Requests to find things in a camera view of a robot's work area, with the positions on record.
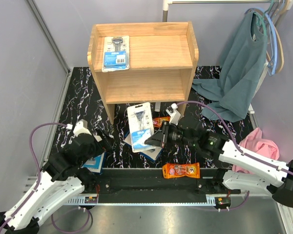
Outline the Gillette razor blister pack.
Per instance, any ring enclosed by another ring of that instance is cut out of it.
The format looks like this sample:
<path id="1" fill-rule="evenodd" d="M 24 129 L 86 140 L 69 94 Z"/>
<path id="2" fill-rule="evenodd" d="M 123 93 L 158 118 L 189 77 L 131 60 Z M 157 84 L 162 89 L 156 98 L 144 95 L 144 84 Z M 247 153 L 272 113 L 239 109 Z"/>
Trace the Gillette razor blister pack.
<path id="1" fill-rule="evenodd" d="M 105 37 L 102 72 L 128 70 L 130 68 L 130 37 Z"/>

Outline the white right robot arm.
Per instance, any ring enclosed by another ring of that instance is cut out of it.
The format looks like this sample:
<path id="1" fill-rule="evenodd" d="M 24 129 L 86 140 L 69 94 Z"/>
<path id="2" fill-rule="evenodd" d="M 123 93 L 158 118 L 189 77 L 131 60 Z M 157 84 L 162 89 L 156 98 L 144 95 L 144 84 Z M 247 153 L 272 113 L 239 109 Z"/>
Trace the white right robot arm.
<path id="1" fill-rule="evenodd" d="M 239 146 L 225 135 L 201 127 L 183 128 L 168 121 L 144 143 L 161 148 L 186 145 L 201 156 L 240 166 L 248 173 L 219 169 L 212 181 L 213 190 L 217 193 L 229 189 L 267 194 L 274 201 L 293 208 L 293 160 L 283 162 L 267 158 Z"/>

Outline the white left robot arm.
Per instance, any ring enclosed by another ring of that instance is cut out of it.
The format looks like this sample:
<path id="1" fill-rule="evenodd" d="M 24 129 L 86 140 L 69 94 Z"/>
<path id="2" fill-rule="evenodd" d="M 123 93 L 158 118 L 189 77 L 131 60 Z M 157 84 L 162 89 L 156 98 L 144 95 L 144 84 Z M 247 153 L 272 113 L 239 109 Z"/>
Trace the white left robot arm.
<path id="1" fill-rule="evenodd" d="M 10 210 L 0 212 L 0 231 L 36 234 L 44 220 L 70 198 L 97 189 L 96 176 L 84 164 L 112 149 L 113 139 L 101 130 L 83 130 L 70 144 L 49 156 L 33 186 Z"/>

